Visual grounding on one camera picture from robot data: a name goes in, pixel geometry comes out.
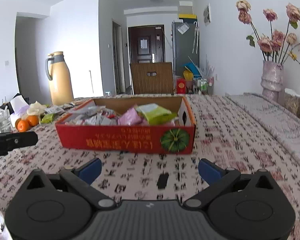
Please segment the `dried pink roses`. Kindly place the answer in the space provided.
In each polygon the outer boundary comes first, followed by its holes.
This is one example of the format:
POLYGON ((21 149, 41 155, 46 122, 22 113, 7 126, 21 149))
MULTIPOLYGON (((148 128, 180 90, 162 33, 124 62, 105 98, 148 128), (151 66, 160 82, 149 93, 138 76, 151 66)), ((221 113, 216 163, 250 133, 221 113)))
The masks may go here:
POLYGON ((283 65, 288 59, 292 59, 300 65, 297 53, 300 53, 300 42, 295 33, 289 31, 290 28, 296 30, 300 23, 300 9, 292 3, 286 5, 288 17, 287 29, 285 32, 273 27, 273 22, 278 19, 277 13, 272 9, 264 9, 263 15, 270 25, 270 35, 259 34, 250 14, 251 4, 246 0, 236 2, 239 22, 251 26, 253 33, 246 37, 249 46, 258 46, 265 61, 275 62, 283 65))

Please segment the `clear glass cup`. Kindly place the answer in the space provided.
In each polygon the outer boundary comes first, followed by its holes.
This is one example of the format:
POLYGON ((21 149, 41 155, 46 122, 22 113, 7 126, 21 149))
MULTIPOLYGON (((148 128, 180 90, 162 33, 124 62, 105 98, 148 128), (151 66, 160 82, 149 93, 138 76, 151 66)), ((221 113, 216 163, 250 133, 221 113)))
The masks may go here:
POLYGON ((0 133, 10 133, 11 131, 12 124, 9 110, 0 109, 0 133))

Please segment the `grey refrigerator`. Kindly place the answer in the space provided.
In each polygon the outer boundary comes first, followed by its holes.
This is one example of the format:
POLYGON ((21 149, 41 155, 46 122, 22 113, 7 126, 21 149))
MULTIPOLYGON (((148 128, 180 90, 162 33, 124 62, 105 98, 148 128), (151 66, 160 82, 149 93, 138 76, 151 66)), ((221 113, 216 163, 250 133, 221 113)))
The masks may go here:
POLYGON ((195 23, 172 22, 173 71, 183 76, 185 65, 199 66, 199 35, 195 23))

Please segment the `white crumpled plastic bag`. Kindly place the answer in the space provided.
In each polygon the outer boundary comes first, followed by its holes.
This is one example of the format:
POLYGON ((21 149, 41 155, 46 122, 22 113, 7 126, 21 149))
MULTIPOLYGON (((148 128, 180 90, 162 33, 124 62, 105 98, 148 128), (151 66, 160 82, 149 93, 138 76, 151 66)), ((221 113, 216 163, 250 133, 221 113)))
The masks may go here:
POLYGON ((35 103, 30 104, 29 108, 22 115, 21 119, 26 120, 26 118, 31 115, 40 117, 42 114, 45 113, 46 108, 47 108, 46 105, 42 105, 41 103, 36 101, 35 103))

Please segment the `dark brown entrance door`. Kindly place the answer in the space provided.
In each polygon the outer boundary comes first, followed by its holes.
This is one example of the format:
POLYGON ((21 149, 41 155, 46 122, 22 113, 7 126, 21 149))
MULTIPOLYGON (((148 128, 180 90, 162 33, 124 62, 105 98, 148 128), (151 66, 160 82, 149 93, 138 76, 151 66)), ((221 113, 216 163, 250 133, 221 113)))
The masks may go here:
POLYGON ((129 27, 128 36, 131 63, 165 62, 163 25, 129 27))

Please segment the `red cardboard box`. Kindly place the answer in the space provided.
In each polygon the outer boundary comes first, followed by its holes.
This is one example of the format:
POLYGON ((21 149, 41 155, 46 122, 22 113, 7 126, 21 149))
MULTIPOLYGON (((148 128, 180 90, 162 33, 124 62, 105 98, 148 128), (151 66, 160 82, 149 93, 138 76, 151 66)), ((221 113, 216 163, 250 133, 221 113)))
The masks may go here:
POLYGON ((187 98, 171 95, 138 95, 133 97, 92 98, 75 109, 86 110, 104 106, 123 114, 136 105, 156 103, 177 113, 174 125, 75 125, 74 113, 69 112, 55 123, 64 148, 94 151, 128 151, 131 153, 191 154, 196 121, 187 98))

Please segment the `red snack bag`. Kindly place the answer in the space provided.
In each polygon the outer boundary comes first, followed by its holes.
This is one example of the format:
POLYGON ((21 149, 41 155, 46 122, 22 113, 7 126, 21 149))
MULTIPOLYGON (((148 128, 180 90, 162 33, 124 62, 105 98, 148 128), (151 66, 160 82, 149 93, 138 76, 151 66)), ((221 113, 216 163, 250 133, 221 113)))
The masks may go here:
POLYGON ((119 117, 118 113, 105 106, 90 106, 71 111, 64 123, 76 126, 113 126, 117 125, 119 117))

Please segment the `left orange tangerine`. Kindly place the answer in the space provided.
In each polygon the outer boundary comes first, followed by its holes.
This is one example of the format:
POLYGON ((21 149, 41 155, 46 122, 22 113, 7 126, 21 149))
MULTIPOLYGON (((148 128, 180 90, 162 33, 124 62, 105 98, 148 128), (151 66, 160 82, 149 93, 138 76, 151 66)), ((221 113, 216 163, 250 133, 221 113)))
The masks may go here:
POLYGON ((19 122, 21 121, 21 118, 18 118, 16 121, 15 121, 15 128, 18 129, 18 124, 19 122))

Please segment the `calligraphy print tablecloth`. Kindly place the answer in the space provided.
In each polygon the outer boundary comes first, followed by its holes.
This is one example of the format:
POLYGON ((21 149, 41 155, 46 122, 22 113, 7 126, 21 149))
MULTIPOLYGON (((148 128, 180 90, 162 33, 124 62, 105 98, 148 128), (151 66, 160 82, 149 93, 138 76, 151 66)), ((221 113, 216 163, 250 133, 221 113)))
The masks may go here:
POLYGON ((189 96, 197 122, 191 155, 136 154, 63 148, 54 124, 34 128, 38 143, 0 157, 0 213, 30 172, 56 173, 93 158, 103 164, 92 186, 113 198, 184 201, 206 188, 198 173, 200 159, 242 173, 265 168, 277 181, 296 213, 290 239, 300 239, 300 166, 247 112, 223 96, 189 96))

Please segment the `pink ceramic vase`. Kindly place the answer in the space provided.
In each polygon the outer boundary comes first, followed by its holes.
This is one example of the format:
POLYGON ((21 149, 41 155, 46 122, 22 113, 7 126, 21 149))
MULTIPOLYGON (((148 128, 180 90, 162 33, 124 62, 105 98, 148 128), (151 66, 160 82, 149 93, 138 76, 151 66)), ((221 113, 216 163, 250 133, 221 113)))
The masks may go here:
POLYGON ((283 65, 273 62, 263 62, 263 72, 261 77, 262 95, 266 98, 278 102, 279 93, 283 90, 283 65))

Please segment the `yellow thermos jug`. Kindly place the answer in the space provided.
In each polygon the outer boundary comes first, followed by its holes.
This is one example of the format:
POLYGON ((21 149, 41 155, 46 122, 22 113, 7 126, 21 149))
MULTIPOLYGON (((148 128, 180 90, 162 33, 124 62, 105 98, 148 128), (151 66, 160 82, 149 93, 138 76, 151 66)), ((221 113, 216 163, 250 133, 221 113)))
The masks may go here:
POLYGON ((45 72, 49 80, 49 89, 53 105, 63 105, 74 100, 69 68, 62 51, 48 55, 45 72))

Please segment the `yellow box on refrigerator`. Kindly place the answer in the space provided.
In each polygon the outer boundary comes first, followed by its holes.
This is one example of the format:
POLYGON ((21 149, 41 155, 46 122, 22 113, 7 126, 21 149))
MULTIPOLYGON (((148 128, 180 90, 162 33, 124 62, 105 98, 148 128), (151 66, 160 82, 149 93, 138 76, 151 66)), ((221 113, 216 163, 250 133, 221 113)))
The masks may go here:
POLYGON ((194 14, 179 14, 178 15, 179 19, 186 19, 186 20, 196 20, 197 16, 194 14))

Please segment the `orange tangerine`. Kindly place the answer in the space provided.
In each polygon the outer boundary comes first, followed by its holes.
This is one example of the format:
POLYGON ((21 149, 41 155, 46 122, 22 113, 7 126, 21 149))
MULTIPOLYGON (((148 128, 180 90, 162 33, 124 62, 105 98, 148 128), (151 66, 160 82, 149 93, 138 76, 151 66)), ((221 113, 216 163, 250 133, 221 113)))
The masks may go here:
POLYGON ((36 115, 29 115, 26 120, 31 127, 37 126, 39 124, 39 118, 36 115))
POLYGON ((17 124, 17 130, 19 132, 27 132, 30 129, 30 124, 27 120, 20 120, 17 124))
POLYGON ((18 129, 18 124, 19 122, 21 121, 21 118, 18 118, 16 121, 15 121, 15 128, 18 129))

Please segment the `white tissue box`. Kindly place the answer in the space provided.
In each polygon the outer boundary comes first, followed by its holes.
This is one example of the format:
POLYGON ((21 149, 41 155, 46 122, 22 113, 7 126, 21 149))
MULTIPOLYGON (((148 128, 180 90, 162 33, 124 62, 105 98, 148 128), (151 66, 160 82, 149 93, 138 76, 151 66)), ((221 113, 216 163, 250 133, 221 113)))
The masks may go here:
POLYGON ((16 96, 10 101, 13 113, 10 115, 12 126, 15 127, 15 122, 21 118, 29 109, 29 104, 25 101, 22 95, 16 96))

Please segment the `green long snack packet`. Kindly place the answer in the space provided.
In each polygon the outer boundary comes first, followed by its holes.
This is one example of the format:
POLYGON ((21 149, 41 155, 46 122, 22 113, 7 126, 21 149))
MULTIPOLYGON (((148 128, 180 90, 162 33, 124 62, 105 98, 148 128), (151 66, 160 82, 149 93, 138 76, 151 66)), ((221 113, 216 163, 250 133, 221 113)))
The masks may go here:
POLYGON ((166 124, 178 116, 177 113, 161 107, 156 103, 136 106, 135 110, 146 120, 147 124, 151 126, 166 124))

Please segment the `right orange tangerine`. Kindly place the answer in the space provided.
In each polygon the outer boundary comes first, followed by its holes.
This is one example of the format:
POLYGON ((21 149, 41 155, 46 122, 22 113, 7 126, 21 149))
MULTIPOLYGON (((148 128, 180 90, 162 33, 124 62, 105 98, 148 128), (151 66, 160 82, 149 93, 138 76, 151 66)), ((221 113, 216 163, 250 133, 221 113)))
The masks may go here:
POLYGON ((31 127, 37 126, 39 124, 39 118, 36 115, 29 115, 26 120, 31 127))

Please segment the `grey snack packets pile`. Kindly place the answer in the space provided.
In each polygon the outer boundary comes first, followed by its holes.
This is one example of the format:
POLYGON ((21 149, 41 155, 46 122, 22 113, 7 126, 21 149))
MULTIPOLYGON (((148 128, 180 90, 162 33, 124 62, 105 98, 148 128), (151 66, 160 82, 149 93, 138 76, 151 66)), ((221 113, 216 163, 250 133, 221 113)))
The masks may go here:
POLYGON ((65 103, 61 106, 52 105, 50 107, 47 107, 44 111, 46 114, 61 114, 64 113, 67 109, 71 109, 75 107, 75 103, 65 103))

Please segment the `wooden chair back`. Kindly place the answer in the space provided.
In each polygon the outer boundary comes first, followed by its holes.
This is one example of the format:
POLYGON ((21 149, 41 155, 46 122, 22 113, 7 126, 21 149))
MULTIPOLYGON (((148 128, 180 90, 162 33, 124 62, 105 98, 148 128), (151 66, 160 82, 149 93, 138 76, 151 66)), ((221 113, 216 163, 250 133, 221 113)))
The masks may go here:
POLYGON ((134 94, 173 94, 171 62, 131 63, 134 94))

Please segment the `front orange tangerine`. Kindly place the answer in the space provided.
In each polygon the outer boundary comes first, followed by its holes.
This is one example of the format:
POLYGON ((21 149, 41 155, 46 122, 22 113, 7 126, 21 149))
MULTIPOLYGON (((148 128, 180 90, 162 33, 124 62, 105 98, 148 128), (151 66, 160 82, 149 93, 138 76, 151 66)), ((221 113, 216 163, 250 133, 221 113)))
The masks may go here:
POLYGON ((19 132, 27 132, 30 129, 30 124, 27 120, 20 120, 17 124, 17 130, 19 132))

